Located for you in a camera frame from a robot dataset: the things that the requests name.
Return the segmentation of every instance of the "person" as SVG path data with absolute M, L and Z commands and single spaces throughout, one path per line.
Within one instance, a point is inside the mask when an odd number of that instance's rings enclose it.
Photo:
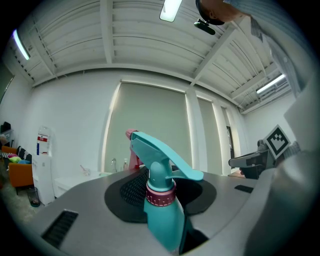
M 251 34 L 266 41 L 274 62 L 295 97 L 316 75 L 318 60 L 309 42 L 288 13 L 273 0 L 195 0 L 201 17 L 220 26 L 241 16 L 251 19 Z

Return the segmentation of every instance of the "water cooler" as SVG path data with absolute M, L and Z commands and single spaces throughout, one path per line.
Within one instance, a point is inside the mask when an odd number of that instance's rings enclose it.
M 41 126 L 37 135 L 36 153 L 32 154 L 33 183 L 38 189 L 41 203 L 45 206 L 55 200 L 51 170 L 51 137 L 51 130 Z

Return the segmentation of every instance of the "ceiling light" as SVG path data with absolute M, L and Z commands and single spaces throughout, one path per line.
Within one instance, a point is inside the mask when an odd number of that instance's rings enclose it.
M 13 38 L 22 55 L 25 57 L 26 60 L 29 60 L 30 56 L 25 50 L 24 46 L 22 45 L 16 29 L 13 31 Z
M 181 2 L 182 0 L 165 0 L 160 13 L 160 19 L 167 22 L 173 22 Z
M 273 86 L 275 83 L 279 82 L 280 80 L 284 79 L 285 77 L 286 76 L 284 74 L 281 74 L 281 75 L 277 76 L 274 80 L 272 80 L 271 82 L 266 83 L 263 87 L 261 87 L 260 89 L 256 90 L 256 93 L 257 94 L 262 93 L 263 91 L 265 91 L 269 87 Z

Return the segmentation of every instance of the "orange chair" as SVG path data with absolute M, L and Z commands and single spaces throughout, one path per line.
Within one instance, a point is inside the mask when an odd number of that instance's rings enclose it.
M 2 146 L 2 152 L 16 154 L 17 149 L 9 146 Z M 34 184 L 32 177 L 32 164 L 9 163 L 9 179 L 18 195 L 18 187 L 25 187 Z

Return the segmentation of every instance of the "vent grille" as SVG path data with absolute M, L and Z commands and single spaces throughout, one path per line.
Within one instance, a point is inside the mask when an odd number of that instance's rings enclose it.
M 42 238 L 52 246 L 59 248 L 78 215 L 76 212 L 64 210 L 42 235 Z
M 145 206 L 146 184 L 149 178 L 149 170 L 127 182 L 120 188 L 120 195 L 129 205 L 141 210 Z

